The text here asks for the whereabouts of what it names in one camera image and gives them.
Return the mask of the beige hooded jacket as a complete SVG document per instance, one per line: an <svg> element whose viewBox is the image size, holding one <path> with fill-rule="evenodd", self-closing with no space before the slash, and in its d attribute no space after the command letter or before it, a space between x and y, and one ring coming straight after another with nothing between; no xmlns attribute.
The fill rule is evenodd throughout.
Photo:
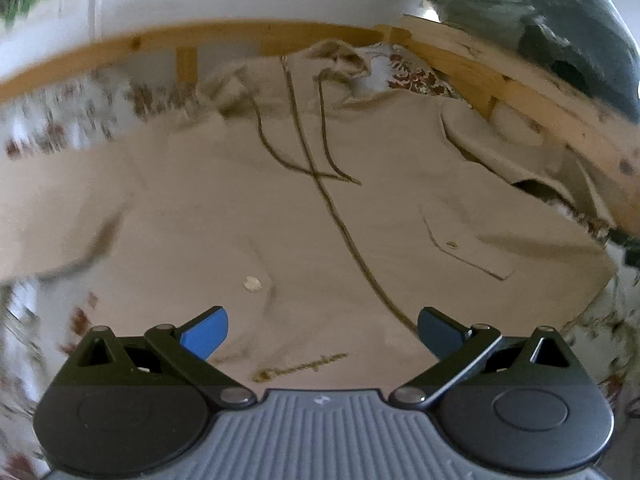
<svg viewBox="0 0 640 480"><path fill-rule="evenodd" d="M521 190L546 150L458 100L356 96L368 71L339 41L235 62L193 112L8 162L2 278L73 271L119 335L220 304L214 363L262 389L392 390L434 363L425 307L517 335L581 314L615 268Z"/></svg>

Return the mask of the pile of bagged clothes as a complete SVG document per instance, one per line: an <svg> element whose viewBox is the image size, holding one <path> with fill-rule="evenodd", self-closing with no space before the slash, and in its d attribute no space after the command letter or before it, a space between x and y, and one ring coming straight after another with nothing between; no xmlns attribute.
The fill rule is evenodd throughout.
<svg viewBox="0 0 640 480"><path fill-rule="evenodd" d="M631 122L639 48L611 0L430 0L439 19L516 52Z"/></svg>

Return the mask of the floral patterned bedspread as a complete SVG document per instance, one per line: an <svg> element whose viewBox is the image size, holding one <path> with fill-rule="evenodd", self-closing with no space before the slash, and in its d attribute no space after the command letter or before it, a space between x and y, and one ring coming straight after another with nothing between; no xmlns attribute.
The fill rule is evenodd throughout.
<svg viewBox="0 0 640 480"><path fill-rule="evenodd" d="M357 77L356 96L408 96L422 103L451 103L474 116L461 84L437 73L401 46L362 49L369 73ZM88 150L159 122L187 120L205 106L190 84L153 84L120 70L90 70L19 96L1 109L4 162ZM638 243L613 230L596 189L596 173L577 155L562 151L546 134L504 105L483 122L502 143L531 148L537 158L514 178L603 244L616 274L593 304L565 326L568 343L603 389L616 416L612 448L603 466L616 479L639 474L639 270L630 258ZM88 327L107 322L122 328L117 309L99 300L84 271L47 278L21 278L1 289L1 474L37 479L47 471L32 434L32 410L62 359Z"/></svg>

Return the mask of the wooden bed frame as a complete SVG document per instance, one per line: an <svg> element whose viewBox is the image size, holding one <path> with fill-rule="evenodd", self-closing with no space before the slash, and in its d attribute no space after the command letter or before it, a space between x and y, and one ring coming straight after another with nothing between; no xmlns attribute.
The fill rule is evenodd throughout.
<svg viewBox="0 0 640 480"><path fill-rule="evenodd" d="M616 110L589 99L558 76L460 29L406 15L398 27L362 28L290 20L216 20L127 32L50 56L2 82L2 100L52 84L129 55L174 49L181 81L198 79L198 47L250 40L263 55L284 55L325 39L362 47L400 44L423 58L485 118L504 103L549 136L570 146L597 169L601 195L618 224L639 232L639 128Z"/></svg>

